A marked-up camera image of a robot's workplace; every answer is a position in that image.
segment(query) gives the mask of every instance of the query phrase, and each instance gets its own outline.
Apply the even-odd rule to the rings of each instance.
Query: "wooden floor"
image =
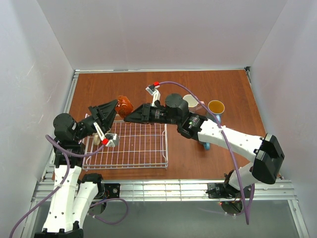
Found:
[[[264,136],[265,130],[244,70],[176,71],[80,74],[70,114],[81,120],[89,106],[104,104],[118,95],[127,96],[134,108],[152,102],[145,88],[155,81],[175,81],[188,87],[201,101],[220,100],[225,105],[222,124],[234,130]],[[159,88],[161,102],[170,93],[187,94],[176,85]],[[226,149],[211,145],[209,151],[197,141],[186,139],[168,125],[167,169],[97,170],[104,179],[222,179],[233,169]],[[236,156],[238,165],[248,161]]]

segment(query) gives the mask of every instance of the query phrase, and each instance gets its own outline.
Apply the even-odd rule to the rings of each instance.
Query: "white wire rack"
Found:
[[[167,168],[167,126],[166,124],[126,124],[115,120],[111,133],[119,136],[119,145],[105,147],[94,156],[85,158],[84,170]],[[93,144],[93,136],[83,140],[85,153],[91,153],[100,145]]]

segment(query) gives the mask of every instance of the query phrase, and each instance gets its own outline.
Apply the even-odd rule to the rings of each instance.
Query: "white mug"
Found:
[[[188,102],[188,109],[191,113],[194,113],[195,111],[199,110],[200,108],[202,108],[202,106],[198,106],[198,102],[197,100],[191,95],[191,94],[187,94],[183,97],[183,99]]]

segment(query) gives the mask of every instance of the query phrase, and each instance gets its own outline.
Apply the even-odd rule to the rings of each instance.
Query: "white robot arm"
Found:
[[[153,84],[146,90],[154,96],[152,103],[142,104],[125,121],[134,123],[167,123],[177,125],[177,131],[184,137],[228,148],[221,133],[223,131],[233,152],[242,155],[250,162],[239,169],[243,187],[261,181],[273,184],[276,181],[284,160],[283,151],[274,135],[265,137],[247,135],[222,126],[221,128],[205,116],[192,113],[188,103],[179,94],[170,94],[165,106],[159,101],[159,84]],[[237,173],[232,170],[226,176],[222,187],[214,189],[214,197],[235,197],[240,191]]]
[[[103,199],[105,188],[102,184],[103,177],[100,174],[86,174],[79,182],[81,166],[85,145],[82,139],[86,136],[97,133],[101,142],[106,147],[118,145],[119,137],[114,133],[107,133],[110,130],[115,115],[117,100],[96,107],[89,107],[91,116],[76,122],[67,114],[58,115],[53,122],[55,131],[55,169],[54,169],[54,189],[60,189],[52,195],[52,201],[47,219],[43,225],[42,232],[36,233],[35,238],[53,237],[83,237],[82,226],[87,216],[87,212],[95,197]],[[82,155],[70,156],[70,168],[66,180],[61,185],[61,181],[67,171],[67,162],[62,150],[69,153]]]

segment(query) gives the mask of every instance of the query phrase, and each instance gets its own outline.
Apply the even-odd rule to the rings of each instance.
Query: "white wall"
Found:
[[[30,208],[73,69],[36,0],[0,1],[0,237]],[[20,237],[20,226],[15,237]]]
[[[38,0],[75,69],[250,66],[286,0]]]
[[[285,153],[311,237],[317,206],[317,1],[289,0],[251,67],[253,91],[268,132]]]

